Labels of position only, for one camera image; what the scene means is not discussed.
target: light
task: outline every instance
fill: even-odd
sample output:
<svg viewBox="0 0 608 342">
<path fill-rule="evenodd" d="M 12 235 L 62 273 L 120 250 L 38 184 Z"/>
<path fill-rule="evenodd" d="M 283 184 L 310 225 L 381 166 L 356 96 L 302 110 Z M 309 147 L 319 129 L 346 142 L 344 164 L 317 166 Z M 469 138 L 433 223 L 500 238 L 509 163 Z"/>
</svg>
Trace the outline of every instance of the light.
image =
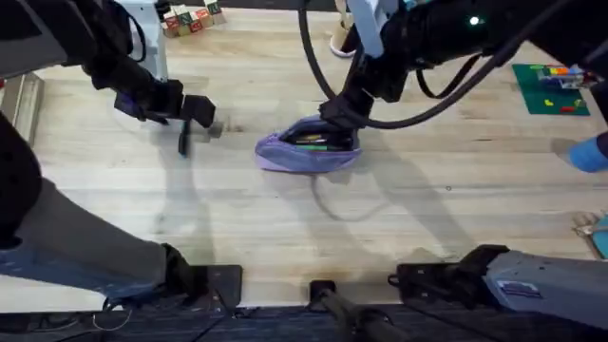
<svg viewBox="0 0 608 342">
<path fill-rule="evenodd" d="M 471 26 L 477 26 L 477 25 L 479 25 L 481 22 L 482 22 L 482 20 L 481 20 L 479 17 L 471 17 L 471 18 L 468 20 L 468 23 L 469 23 Z"/>
</svg>

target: green marker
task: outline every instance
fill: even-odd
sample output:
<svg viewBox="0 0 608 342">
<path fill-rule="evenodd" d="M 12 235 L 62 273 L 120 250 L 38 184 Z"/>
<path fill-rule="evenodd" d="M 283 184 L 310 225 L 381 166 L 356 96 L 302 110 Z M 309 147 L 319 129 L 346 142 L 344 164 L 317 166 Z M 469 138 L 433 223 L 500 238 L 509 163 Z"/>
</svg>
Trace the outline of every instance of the green marker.
<svg viewBox="0 0 608 342">
<path fill-rule="evenodd" d="M 322 145 L 298 145 L 297 147 L 299 147 L 301 149 L 309 150 L 309 151 L 327 151 L 328 150 L 328 146 L 322 146 Z"/>
</svg>

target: gray fabric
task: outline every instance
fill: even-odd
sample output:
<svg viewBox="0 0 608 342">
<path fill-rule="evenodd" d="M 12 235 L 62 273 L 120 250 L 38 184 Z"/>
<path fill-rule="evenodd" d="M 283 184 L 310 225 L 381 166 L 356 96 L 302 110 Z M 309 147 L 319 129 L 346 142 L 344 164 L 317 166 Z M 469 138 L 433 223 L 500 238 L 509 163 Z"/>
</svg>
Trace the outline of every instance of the gray fabric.
<svg viewBox="0 0 608 342">
<path fill-rule="evenodd" d="M 283 135 L 291 135 L 301 129 L 338 130 L 317 116 L 306 117 L 281 133 L 273 133 L 256 145 L 256 162 L 265 170 L 294 173 L 326 173 L 351 165 L 361 155 L 357 133 L 352 133 L 353 151 L 309 151 L 283 142 Z"/>
</svg>

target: green mat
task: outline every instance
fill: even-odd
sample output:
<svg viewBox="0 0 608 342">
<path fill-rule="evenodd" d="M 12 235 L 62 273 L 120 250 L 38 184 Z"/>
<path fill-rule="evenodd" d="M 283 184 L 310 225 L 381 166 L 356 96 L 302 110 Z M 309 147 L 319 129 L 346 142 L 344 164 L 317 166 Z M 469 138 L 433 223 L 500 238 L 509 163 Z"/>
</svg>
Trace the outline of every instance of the green mat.
<svg viewBox="0 0 608 342">
<path fill-rule="evenodd" d="M 581 100 L 582 96 L 578 90 L 569 89 L 550 89 L 542 86 L 537 75 L 539 65 L 513 65 L 513 71 L 520 84 L 525 105 L 530 114 L 549 114 L 549 115 L 573 115 L 589 116 L 586 106 L 579 106 L 574 112 L 561 112 L 564 106 L 575 106 L 576 100 Z M 545 100 L 553 103 L 553 106 L 545 104 Z"/>
</svg>

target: sticker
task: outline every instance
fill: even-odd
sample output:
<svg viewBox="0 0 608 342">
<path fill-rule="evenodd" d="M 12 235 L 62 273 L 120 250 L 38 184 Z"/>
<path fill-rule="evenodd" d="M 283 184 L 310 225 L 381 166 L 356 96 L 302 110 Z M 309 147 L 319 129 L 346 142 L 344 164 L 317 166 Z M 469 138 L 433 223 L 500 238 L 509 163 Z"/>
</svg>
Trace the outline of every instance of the sticker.
<svg viewBox="0 0 608 342">
<path fill-rule="evenodd" d="M 496 284 L 505 295 L 518 295 L 527 298 L 542 298 L 539 288 L 537 288 L 534 284 L 510 280 L 497 280 Z"/>
</svg>

